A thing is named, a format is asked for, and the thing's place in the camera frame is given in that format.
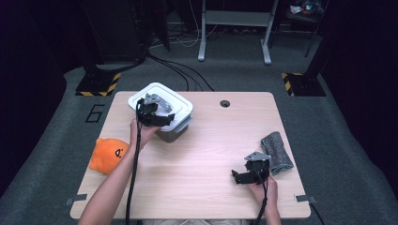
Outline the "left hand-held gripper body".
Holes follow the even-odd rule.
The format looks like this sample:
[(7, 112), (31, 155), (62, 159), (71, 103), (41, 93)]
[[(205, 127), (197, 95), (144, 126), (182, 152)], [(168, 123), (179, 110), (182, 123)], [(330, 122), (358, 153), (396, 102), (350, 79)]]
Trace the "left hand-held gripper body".
[(156, 115), (156, 111), (159, 107), (158, 97), (155, 95), (146, 94), (140, 98), (136, 103), (136, 118), (138, 121), (148, 127), (161, 127), (162, 121), (159, 116)]

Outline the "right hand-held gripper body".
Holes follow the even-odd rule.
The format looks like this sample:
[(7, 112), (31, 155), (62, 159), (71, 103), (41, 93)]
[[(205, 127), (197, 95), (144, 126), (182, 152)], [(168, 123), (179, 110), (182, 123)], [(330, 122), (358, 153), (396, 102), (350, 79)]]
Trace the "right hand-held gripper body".
[(246, 174), (254, 179), (254, 184), (264, 183), (269, 177), (270, 156), (261, 152), (252, 152), (245, 159)]

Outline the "grey storage box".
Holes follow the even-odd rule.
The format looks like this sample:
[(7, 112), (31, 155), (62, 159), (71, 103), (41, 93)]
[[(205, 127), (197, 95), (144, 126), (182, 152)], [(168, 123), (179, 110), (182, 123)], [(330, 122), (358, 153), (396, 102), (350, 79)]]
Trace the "grey storage box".
[(176, 127), (173, 127), (171, 130), (165, 130), (161, 128), (156, 131), (156, 135), (160, 137), (166, 143), (173, 143), (178, 137), (180, 137), (189, 127), (190, 122), (192, 121), (191, 117), (186, 118)]

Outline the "grey fluffy cloth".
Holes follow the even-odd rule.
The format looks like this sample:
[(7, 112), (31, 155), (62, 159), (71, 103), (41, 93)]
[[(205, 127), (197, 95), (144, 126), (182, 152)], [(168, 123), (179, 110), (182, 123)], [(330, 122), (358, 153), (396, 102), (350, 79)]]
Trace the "grey fluffy cloth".
[(284, 148), (278, 131), (271, 132), (261, 140), (263, 151), (270, 156), (270, 171), (273, 176), (294, 168), (294, 164)]

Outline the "orange plush toy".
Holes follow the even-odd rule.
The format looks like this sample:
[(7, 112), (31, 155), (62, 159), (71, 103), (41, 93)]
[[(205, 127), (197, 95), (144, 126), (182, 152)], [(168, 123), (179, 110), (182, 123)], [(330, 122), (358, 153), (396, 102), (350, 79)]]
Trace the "orange plush toy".
[(124, 157), (129, 145), (119, 139), (98, 138), (88, 168), (103, 174), (111, 173)]

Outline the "person's left hand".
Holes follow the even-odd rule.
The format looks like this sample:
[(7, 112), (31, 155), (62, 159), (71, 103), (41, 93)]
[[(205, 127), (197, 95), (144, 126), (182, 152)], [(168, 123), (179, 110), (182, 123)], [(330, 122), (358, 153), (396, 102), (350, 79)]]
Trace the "person's left hand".
[(132, 119), (130, 122), (130, 149), (135, 150), (137, 145), (143, 149), (159, 129), (160, 127), (144, 126), (136, 119)]

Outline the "person's right hand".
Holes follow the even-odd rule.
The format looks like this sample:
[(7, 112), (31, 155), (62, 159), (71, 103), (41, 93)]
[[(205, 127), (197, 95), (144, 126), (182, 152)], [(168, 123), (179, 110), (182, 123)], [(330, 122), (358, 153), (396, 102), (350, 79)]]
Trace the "person's right hand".
[(259, 204), (262, 204), (263, 200), (267, 199), (267, 210), (278, 209), (278, 184), (271, 176), (265, 183), (265, 187), (263, 187), (262, 185), (249, 184), (248, 188)]

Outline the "black yellow striped stand base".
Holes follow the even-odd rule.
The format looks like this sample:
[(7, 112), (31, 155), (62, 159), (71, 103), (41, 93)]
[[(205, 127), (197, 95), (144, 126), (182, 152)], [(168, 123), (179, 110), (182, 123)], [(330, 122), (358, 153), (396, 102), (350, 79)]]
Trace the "black yellow striped stand base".
[(120, 73), (105, 73), (96, 77), (84, 75), (76, 88), (75, 95), (85, 97), (110, 96), (114, 92), (120, 76)]
[(284, 72), (282, 79), (290, 97), (324, 97), (326, 95), (317, 78), (308, 78), (301, 73)]

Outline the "black equipment cabinet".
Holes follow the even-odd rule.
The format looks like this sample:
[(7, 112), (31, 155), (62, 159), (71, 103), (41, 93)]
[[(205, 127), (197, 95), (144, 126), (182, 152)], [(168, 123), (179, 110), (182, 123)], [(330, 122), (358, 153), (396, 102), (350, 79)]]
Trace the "black equipment cabinet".
[(82, 0), (103, 62), (145, 59), (148, 17), (142, 0)]

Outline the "dark curtain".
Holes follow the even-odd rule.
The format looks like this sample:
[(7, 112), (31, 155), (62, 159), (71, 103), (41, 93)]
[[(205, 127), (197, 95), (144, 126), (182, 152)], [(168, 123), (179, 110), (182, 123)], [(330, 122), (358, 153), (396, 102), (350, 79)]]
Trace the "dark curtain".
[(65, 89), (24, 0), (0, 0), (0, 197), (36, 147)]
[(398, 201), (398, 0), (330, 0), (325, 19), (322, 76)]

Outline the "pile of colourful packets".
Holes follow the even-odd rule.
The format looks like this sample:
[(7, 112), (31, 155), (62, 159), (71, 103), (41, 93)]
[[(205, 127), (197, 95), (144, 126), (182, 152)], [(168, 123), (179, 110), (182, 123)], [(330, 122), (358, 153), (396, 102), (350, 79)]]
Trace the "pile of colourful packets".
[(293, 0), (289, 4), (289, 9), (293, 14), (303, 15), (322, 14), (324, 6), (322, 0)]

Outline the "white metal desk frame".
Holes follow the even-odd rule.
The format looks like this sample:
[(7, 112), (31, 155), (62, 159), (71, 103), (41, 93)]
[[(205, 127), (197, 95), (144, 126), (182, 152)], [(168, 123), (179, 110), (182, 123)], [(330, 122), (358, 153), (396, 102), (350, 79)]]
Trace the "white metal desk frame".
[(263, 53), (263, 61), (267, 66), (270, 66), (271, 57), (268, 48), (268, 40), (272, 30), (279, 0), (272, 1), (273, 3), (270, 12), (242, 12), (209, 10), (207, 9), (207, 0), (202, 0), (201, 40), (197, 60), (199, 62), (203, 62), (206, 57), (208, 25), (253, 26), (265, 27), (267, 29), (264, 37), (260, 40), (260, 45)]

